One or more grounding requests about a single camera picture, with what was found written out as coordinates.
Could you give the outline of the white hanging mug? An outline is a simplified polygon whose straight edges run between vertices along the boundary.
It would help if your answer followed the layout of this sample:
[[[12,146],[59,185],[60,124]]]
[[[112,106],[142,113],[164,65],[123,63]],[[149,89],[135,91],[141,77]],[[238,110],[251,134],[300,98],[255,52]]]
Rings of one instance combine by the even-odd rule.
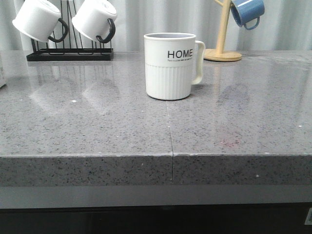
[[[106,44],[116,33],[117,10],[107,0],[86,0],[72,18],[74,28],[86,38]]]
[[[61,38],[56,39],[52,33],[58,23],[61,23],[64,32]],[[62,42],[68,34],[68,25],[61,18],[60,10],[47,0],[26,0],[12,24],[21,33],[45,43]]]

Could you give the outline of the right white hanging mug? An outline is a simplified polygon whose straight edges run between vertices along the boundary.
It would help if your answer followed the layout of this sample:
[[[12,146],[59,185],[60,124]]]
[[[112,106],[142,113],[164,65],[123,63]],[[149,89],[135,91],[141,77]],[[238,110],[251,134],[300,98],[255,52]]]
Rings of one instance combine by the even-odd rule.
[[[74,28],[86,38],[106,44],[116,33],[117,10],[107,0],[86,0],[72,18]]]

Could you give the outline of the left white hanging mug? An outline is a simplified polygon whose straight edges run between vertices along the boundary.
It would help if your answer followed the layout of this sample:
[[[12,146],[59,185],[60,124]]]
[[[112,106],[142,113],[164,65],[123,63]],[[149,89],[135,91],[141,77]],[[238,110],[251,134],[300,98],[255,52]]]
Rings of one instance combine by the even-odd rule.
[[[52,33],[58,23],[61,23],[64,32],[61,38],[56,39]],[[62,42],[68,34],[68,25],[61,18],[60,10],[47,0],[26,0],[12,24],[21,33],[45,43]]]

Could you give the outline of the label sticker on cabinet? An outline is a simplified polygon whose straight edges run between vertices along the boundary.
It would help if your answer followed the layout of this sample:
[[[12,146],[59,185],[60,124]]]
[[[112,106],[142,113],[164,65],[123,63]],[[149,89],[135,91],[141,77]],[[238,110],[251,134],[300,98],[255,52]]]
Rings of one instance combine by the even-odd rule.
[[[312,225],[312,208],[309,208],[304,225]]]

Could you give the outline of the whole milk carton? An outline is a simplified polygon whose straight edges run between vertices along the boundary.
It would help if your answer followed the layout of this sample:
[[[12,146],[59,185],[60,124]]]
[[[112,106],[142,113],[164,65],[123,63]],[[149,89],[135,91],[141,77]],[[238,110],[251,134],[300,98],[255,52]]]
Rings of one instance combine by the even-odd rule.
[[[0,88],[4,87],[7,84],[7,78],[4,73],[2,56],[0,56]]]

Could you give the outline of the blue hanging mug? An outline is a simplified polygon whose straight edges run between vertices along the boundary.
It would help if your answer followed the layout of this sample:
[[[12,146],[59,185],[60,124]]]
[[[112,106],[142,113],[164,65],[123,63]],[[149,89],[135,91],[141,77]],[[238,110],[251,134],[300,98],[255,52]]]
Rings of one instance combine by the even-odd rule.
[[[260,17],[265,13],[263,0],[233,0],[231,13],[236,24],[246,30],[255,29],[260,23]]]

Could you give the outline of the wooden mug tree stand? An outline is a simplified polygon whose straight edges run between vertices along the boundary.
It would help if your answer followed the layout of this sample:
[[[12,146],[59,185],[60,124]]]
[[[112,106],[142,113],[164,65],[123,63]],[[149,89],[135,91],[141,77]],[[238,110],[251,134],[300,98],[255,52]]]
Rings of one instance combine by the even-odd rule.
[[[215,49],[206,49],[204,59],[210,61],[233,62],[242,59],[242,55],[236,51],[225,51],[225,40],[228,27],[228,20],[231,9],[231,0],[215,0],[222,7],[218,37]]]

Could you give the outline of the white HOME mug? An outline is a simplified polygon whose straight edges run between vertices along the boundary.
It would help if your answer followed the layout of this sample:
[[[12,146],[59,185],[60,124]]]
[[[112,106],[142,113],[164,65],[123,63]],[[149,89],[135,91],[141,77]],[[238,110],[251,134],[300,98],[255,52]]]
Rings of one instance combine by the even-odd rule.
[[[179,100],[191,93],[203,78],[205,44],[189,33],[144,35],[147,95]]]

